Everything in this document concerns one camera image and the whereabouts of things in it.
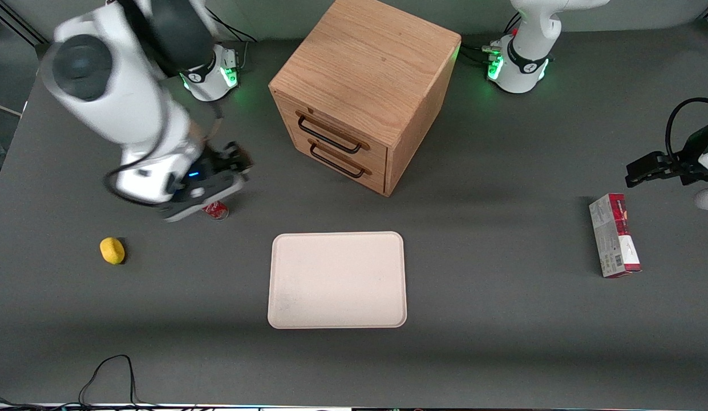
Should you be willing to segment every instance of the green led light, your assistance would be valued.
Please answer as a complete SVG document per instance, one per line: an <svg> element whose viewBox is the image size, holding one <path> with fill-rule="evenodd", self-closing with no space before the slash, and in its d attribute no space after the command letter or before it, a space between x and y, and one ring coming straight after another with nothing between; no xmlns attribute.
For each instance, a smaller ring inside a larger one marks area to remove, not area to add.
<svg viewBox="0 0 708 411"><path fill-rule="evenodd" d="M539 80L544 78L544 73L547 72L547 65L549 65L549 58L547 58L546 62L544 62L544 68L541 69L541 74L539 75Z"/></svg>
<svg viewBox="0 0 708 411"><path fill-rule="evenodd" d="M237 85L237 72L236 72L236 70L233 70L232 68L219 67L219 72L221 73L222 77L224 77L224 81L226 81L226 85L228 85L231 88Z"/></svg>
<svg viewBox="0 0 708 411"><path fill-rule="evenodd" d="M500 69L503 67L503 57L499 55L498 58L494 60L494 62L490 63L490 66L488 68L488 77L491 80L495 80L498 78L498 75L500 74Z"/></svg>
<svg viewBox="0 0 708 411"><path fill-rule="evenodd" d="M186 88L187 90L189 90L189 84L187 84L187 79L185 79L184 76L181 75L181 74L179 75L179 77L181 77L181 81L184 82L184 88Z"/></svg>

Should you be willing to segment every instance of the wall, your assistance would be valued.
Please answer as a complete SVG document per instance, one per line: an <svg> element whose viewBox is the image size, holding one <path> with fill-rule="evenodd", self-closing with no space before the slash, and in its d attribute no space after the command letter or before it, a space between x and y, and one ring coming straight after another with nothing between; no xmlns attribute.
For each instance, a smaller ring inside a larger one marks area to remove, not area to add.
<svg viewBox="0 0 708 411"><path fill-rule="evenodd" d="M384 0L401 10L462 34L502 31L513 8L507 0ZM54 27L103 0L6 0L46 37ZM258 39L302 38L332 0L208 0L228 24ZM658 29L692 21L708 0L612 0L604 7L562 13L565 31ZM225 31L220 31L229 38Z"/></svg>

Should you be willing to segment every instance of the cable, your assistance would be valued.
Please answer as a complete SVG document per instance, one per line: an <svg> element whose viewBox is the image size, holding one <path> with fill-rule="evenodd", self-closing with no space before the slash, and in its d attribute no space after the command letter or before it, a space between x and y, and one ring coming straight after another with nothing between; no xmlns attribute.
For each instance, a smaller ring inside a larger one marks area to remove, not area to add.
<svg viewBox="0 0 708 411"><path fill-rule="evenodd" d="M221 18L219 18L219 16L216 15L214 11L211 11L211 10L209 9L209 7L205 7L205 8L206 8L207 11L209 11L209 13L215 18L215 20L216 20L218 23L220 23L221 25L223 25L224 27L226 27L226 29L228 29L229 31L236 31L236 32L239 33L239 34L242 34L242 36L248 37L248 38L251 39L253 42L257 42L257 39L254 38L254 37L252 37L251 35L245 33L245 32L242 31L242 30L235 29L233 26L230 26L230 25L227 24L227 23L224 23L224 21L222 21Z"/></svg>
<svg viewBox="0 0 708 411"><path fill-rule="evenodd" d="M464 53L463 50L461 50L461 51L458 53L458 57L460 57L461 55L462 55L463 57L468 58L468 60L471 60L472 62L474 62L475 65L477 65L477 66L480 66L480 67L484 67L484 66L485 66L484 62L482 62L481 60L476 59L475 57L472 57L472 55L468 55L468 54Z"/></svg>
<svg viewBox="0 0 708 411"><path fill-rule="evenodd" d="M245 42L245 51L242 52L242 65L240 66L240 70L245 68L245 65L247 64L247 46L250 45L250 42Z"/></svg>
<svg viewBox="0 0 708 411"><path fill-rule="evenodd" d="M138 166L138 164L146 161L148 157L151 156L151 154L155 153L156 150L161 146L161 143L163 143L164 136L166 136L166 129L168 128L168 119L169 119L169 113L168 113L168 105L166 104L166 101L164 101L164 94L163 91L161 90L161 85L156 83L158 86L158 93L157 97L159 102L161 103L161 129L159 130L159 135L156 138L156 142L153 143L153 147L151 147L151 150L148 150L146 154L143 154L143 156L140 157L140 159L137 159L136 161L129 162L127 164L121 164L121 166L114 168L111 171L106 172L106 174L103 176L103 185L105 186L106 190L108 190L111 194L116 195L116 197L122 198L123 200L126 200L129 203L133 203L139 206L145 206L145 207L156 207L158 206L155 203L149 203L147 201L142 201L138 200L137 198L130 197L129 195L126 195L120 190L118 190L112 183L111 179L113 178L114 175L119 174L119 172L127 170L131 167Z"/></svg>
<svg viewBox="0 0 708 411"><path fill-rule="evenodd" d="M237 37L237 41L240 41L240 42L242 41L242 37L240 37L239 34L237 34L236 32L234 32L234 30L232 29L231 26L226 25L226 23L224 23L224 21L221 21L221 20L219 20L218 18L215 18L215 17L213 17L212 20L216 21L217 23L223 25L226 29L228 29L229 32L233 34L233 36Z"/></svg>
<svg viewBox="0 0 708 411"><path fill-rule="evenodd" d="M90 377L90 380L88 380L88 382L83 385L83 387L80 389L80 392L78 393L78 403L83 406L88 406L88 403L85 402L85 393L87 393L87 389L90 387L90 385L92 385L93 381L95 381L95 378L98 376L98 372L100 372L100 369L103 367L103 365L105 365L106 362L120 357L124 358L128 362L128 371L130 372L130 403L135 406L138 406L138 403L150 404L149 402L142 401L140 400L140 398L138 398L138 394L136 392L137 390L135 387L135 374L133 373L133 363L130 361L130 357L126 354L117 354L117 356L107 357L100 364L98 364L97 367L95 367L95 372L92 373L92 377Z"/></svg>
<svg viewBox="0 0 708 411"><path fill-rule="evenodd" d="M671 145L671 131L673 129L673 123L675 120L675 116L678 115L678 112L683 108L686 107L688 104L691 104L693 102L703 102L708 104L708 98L707 97L693 97L693 99L687 99L682 101L680 104L678 104L673 112L671 112L671 115L669 115L669 121L667 122L666 125L666 153L671 159L674 164L677 164L680 168L683 168L684 170L686 169L683 164L679 164L677 157L675 157L675 153L673 151L672 145Z"/></svg>
<svg viewBox="0 0 708 411"><path fill-rule="evenodd" d="M505 29L503 29L503 34L508 34L508 31L510 31L516 24L521 21L521 13L516 11L516 14L513 15L511 20L508 21L508 24L505 26Z"/></svg>
<svg viewBox="0 0 708 411"><path fill-rule="evenodd" d="M158 408L163 408L163 406L160 406L158 404L153 404L147 401L142 401L140 398L138 398L137 394L137 388L135 385L135 373L133 372L133 363L130 360L130 357L127 356L126 354L117 354L117 356L112 356L108 357L98 366L95 368L95 371L92 373L92 377L90 377L90 380L83 385L83 387L80 389L80 392L78 393L78 400L77 402L68 402L62 405L58 406L53 406L53 408L48 408L48 406L42 406L39 404L22 404L22 403L14 403L8 400L5 400L2 396L0 396L0 404L6 404L11 406L11 408L2 408L2 409L11 409L11 411L22 411L22 410L29 410L29 411L59 411L59 410L67 410L70 411L70 409L74 410L75 407L73 404L77 405L77 408L80 411L91 411L94 409L129 409L127 406L93 406L87 401L85 401L85 394L87 393L87 389L90 388L90 385L92 385L93 382L95 382L95 379L98 377L98 373L100 372L100 369L106 364L106 362L109 362L115 358L122 357L128 362L128 371L130 372L130 392L129 392L129 400L130 404L133 404L134 408L133 409L151 409L148 406L143 406L142 404L149 404L153 406L158 406Z"/></svg>

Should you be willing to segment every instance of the wooden cabinet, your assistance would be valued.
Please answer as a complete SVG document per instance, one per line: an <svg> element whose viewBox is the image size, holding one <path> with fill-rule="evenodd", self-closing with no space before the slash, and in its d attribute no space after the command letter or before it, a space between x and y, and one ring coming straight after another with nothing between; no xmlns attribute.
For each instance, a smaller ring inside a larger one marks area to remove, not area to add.
<svg viewBox="0 0 708 411"><path fill-rule="evenodd" d="M460 35L336 0L270 81L296 148L389 196L440 112Z"/></svg>

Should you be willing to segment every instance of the lemon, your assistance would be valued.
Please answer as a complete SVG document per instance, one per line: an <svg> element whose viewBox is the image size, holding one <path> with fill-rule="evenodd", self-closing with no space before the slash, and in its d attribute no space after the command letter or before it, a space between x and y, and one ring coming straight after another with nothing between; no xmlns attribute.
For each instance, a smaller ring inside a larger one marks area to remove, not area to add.
<svg viewBox="0 0 708 411"><path fill-rule="evenodd" d="M107 237L100 242L100 254L103 255L105 261L111 264L123 263L125 258L123 244L113 237Z"/></svg>

